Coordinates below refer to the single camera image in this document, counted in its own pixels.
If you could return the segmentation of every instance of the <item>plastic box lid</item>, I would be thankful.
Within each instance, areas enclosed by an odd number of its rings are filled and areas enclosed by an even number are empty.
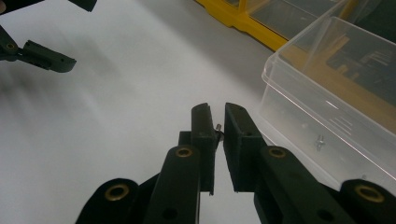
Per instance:
[[[396,194],[396,45],[335,17],[271,56],[258,126],[335,189],[363,178]]]

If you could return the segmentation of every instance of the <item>white table surface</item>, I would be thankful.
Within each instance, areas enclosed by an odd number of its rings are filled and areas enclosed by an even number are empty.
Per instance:
[[[66,74],[0,62],[0,223],[74,223],[94,191],[117,177],[160,172],[191,108],[224,105],[252,117],[272,52],[227,28],[192,0],[99,0],[88,13],[47,0],[1,25],[75,58]],[[260,223],[253,194],[234,193],[222,145],[215,196],[202,193],[200,223]]]

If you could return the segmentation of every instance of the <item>mounting hole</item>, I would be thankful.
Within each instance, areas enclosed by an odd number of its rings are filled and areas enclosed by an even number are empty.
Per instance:
[[[129,188],[125,184],[113,185],[106,190],[105,197],[108,201],[114,202],[123,199],[129,193]]]
[[[13,45],[13,44],[7,44],[7,48],[8,48],[8,49],[15,49],[15,45]]]
[[[192,150],[187,147],[182,147],[176,151],[176,155],[179,157],[189,157],[192,155]]]
[[[358,185],[355,188],[355,191],[361,196],[363,199],[372,202],[372,203],[382,203],[384,202],[384,196],[375,188],[365,186],[365,185]]]
[[[332,215],[332,213],[324,209],[318,210],[318,216],[324,221],[329,221],[329,222],[334,221],[334,216]]]
[[[282,148],[272,147],[268,150],[271,156],[276,158],[284,158],[286,156],[286,151]]]
[[[177,218],[177,210],[175,208],[166,208],[163,211],[163,218],[166,220],[172,220]]]

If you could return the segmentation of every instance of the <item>white surface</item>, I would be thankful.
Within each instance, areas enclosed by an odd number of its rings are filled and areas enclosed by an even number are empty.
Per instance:
[[[92,13],[47,0],[0,16],[31,39],[75,58],[67,74],[0,62],[0,223],[74,223],[107,180],[157,174],[191,108],[223,123],[232,102],[254,114],[272,53],[193,1],[99,0]],[[222,146],[215,196],[201,223],[260,223],[253,195],[233,193]]]

